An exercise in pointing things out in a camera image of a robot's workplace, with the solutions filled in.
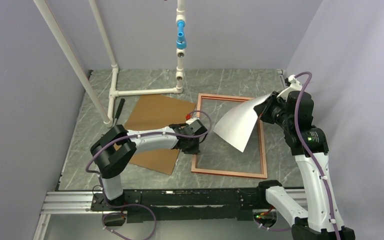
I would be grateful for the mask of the white photo sheet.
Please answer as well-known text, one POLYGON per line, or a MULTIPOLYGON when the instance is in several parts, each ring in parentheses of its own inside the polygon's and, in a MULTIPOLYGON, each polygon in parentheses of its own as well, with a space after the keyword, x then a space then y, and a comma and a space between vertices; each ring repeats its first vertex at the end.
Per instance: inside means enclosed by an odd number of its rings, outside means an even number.
POLYGON ((259 132, 259 150, 265 152, 263 124, 254 107, 265 102, 268 94, 257 97, 239 97, 220 95, 217 100, 239 102, 240 104, 231 108, 213 128, 213 132, 220 136, 231 146, 243 152, 248 144, 254 126, 257 125, 259 132))

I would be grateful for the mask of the brown backing board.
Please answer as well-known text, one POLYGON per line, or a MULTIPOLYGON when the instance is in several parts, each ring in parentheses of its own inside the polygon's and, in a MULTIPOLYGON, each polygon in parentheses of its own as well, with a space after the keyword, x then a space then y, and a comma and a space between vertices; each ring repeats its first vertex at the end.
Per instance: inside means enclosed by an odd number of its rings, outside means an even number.
MULTIPOLYGON (((145 131, 161 129, 170 124, 181 124, 195 107, 193 102, 173 97, 142 95, 123 126, 127 130, 145 131)), ((179 152, 176 149, 157 149, 136 153, 129 164, 171 175, 179 152)))

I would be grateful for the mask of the orange wooden picture frame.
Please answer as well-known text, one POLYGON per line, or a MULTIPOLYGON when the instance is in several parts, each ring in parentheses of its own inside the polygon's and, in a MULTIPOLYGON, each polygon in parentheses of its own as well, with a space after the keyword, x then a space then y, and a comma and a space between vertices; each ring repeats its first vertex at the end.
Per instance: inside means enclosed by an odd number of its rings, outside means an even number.
MULTIPOLYGON (((216 97, 223 96, 217 94, 209 93, 199 93, 197 100, 197 109, 201 110, 201 104, 203 99, 217 100, 216 97)), ((222 171, 215 169, 204 169, 197 167, 197 155, 193 156, 191 159, 191 172, 196 174, 207 174, 207 175, 218 175, 218 176, 229 176, 229 177, 241 177, 241 178, 253 178, 253 179, 266 179, 268 177, 268 168, 267 168, 267 157, 266 157, 266 148, 264 153, 260 153, 260 164, 262 173, 247 173, 247 172, 236 172, 236 171, 222 171)))

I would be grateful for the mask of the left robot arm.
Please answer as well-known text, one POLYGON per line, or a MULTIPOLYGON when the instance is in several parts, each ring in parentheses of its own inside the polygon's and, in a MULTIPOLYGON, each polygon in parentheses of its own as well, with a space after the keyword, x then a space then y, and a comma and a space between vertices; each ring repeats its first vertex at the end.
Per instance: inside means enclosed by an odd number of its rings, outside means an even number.
POLYGON ((199 119, 152 130, 129 130, 121 124, 112 127, 90 148, 91 162, 98 167, 104 204, 111 210, 123 205, 121 173, 135 155, 153 150, 180 150, 197 155, 200 142, 209 131, 199 119))

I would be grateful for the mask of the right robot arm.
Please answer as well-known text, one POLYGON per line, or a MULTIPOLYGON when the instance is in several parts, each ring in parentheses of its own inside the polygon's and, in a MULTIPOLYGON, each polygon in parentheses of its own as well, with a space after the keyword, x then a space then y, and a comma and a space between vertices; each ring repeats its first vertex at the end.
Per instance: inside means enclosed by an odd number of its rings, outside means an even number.
POLYGON ((307 200, 304 209, 277 180, 261 181, 256 203, 275 209, 288 221, 294 240, 354 240, 335 202, 329 176, 329 148, 324 132, 312 124, 314 101, 307 92, 294 90, 282 98, 274 91, 254 106, 260 121, 281 127, 298 165, 307 200))

